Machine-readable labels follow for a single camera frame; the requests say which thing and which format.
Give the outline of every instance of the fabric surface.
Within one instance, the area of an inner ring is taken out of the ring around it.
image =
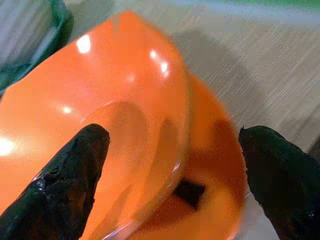
[[[319,25],[275,24],[157,0],[65,2],[75,19],[70,41],[127,8],[169,34],[188,69],[217,95],[237,130],[266,125],[305,151],[320,135]],[[235,239],[278,239],[250,194]]]
[[[0,96],[8,86],[19,81],[43,60],[68,42],[73,27],[73,16],[66,9],[63,0],[48,1],[51,7],[54,29],[50,29],[44,37],[48,39],[44,39],[44,41],[40,43],[40,45],[45,45],[38,48],[35,53],[31,53],[33,56],[30,63],[14,64],[0,68]]]

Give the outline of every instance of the orange plastic bowl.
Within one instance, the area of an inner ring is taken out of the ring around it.
[[[58,51],[4,94],[0,213],[90,123],[105,127],[111,144],[81,239],[124,239],[161,204],[133,239],[222,240],[235,231],[245,178],[230,122],[169,39],[130,12]],[[207,187],[199,211],[170,196],[183,174]]]
[[[133,13],[49,57],[0,103],[0,213],[82,127],[111,144],[82,239],[134,231],[182,177],[188,74],[177,50]]]

